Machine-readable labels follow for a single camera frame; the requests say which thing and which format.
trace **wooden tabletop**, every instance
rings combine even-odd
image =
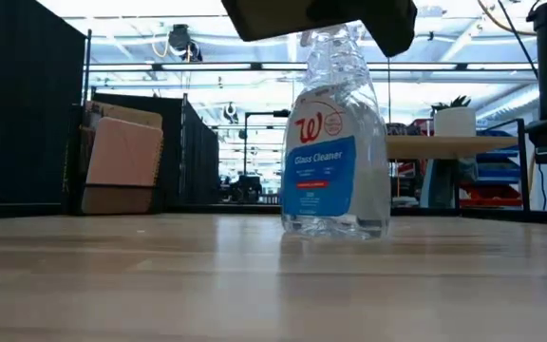
[[[385,241],[278,217],[0,220],[0,341],[547,341],[547,226],[394,218]]]
[[[517,144],[515,137],[387,136],[387,155],[395,160],[456,160]]]

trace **clear plastic bottle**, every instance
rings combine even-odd
[[[348,26],[311,32],[284,139],[282,223],[312,237],[378,238],[389,224],[386,126]]]

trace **potted plant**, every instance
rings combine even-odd
[[[474,137],[476,135],[476,111],[468,106],[472,100],[460,96],[450,104],[432,106],[434,131],[437,136]]]

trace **bottle label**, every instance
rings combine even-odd
[[[299,98],[287,132],[285,214],[338,217],[351,205],[356,140],[338,104],[319,90]]]

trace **ceiling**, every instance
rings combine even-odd
[[[92,65],[180,63],[180,57],[165,50],[167,32],[175,24],[187,24],[192,39],[199,45],[205,63],[305,63],[309,50],[300,47],[297,34],[253,43],[242,42],[224,7],[218,0],[39,0],[77,30],[93,30]],[[497,1],[482,0],[492,14],[507,23]],[[391,59],[391,63],[526,63],[514,35],[486,18],[477,0],[414,0],[419,8],[416,38],[410,49]],[[532,31],[525,17],[535,0],[505,0],[504,4],[519,30]],[[536,59],[537,42],[523,36],[530,55]],[[386,63],[372,38],[366,33],[359,41],[369,63]],[[513,91],[536,82],[531,71],[436,70],[392,71],[391,85],[387,72],[380,68],[371,76],[382,114],[393,122],[409,123],[429,115],[437,102],[449,102],[467,95],[471,106],[487,107]],[[290,108],[302,89],[304,72],[297,70],[209,70],[168,72],[91,72],[90,85],[106,92],[189,100],[209,125],[229,125],[222,108],[229,102],[237,108],[240,122],[245,111]],[[252,117],[250,125],[283,124],[273,118]],[[282,131],[259,130],[264,143],[282,142]],[[231,149],[229,158],[237,157],[236,135],[225,138]]]

